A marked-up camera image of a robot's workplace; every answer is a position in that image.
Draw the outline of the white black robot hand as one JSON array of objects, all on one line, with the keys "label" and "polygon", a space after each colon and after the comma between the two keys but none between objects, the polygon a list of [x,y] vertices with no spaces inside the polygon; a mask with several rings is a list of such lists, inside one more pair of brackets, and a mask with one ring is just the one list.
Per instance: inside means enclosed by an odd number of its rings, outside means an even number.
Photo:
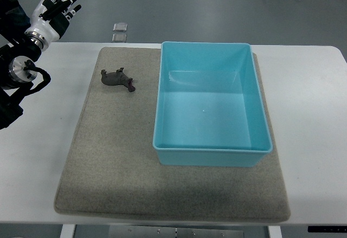
[{"label": "white black robot hand", "polygon": [[71,19],[81,9],[77,0],[41,0],[31,18],[25,35],[43,52],[67,31]]}]

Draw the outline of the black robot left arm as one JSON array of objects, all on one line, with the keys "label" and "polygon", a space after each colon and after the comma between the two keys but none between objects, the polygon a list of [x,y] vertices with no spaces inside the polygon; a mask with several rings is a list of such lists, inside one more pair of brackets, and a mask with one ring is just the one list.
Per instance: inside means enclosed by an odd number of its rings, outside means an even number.
[{"label": "black robot left arm", "polygon": [[48,47],[46,38],[36,32],[11,40],[1,48],[1,129],[21,115],[22,100],[45,88],[51,77],[35,62]]}]

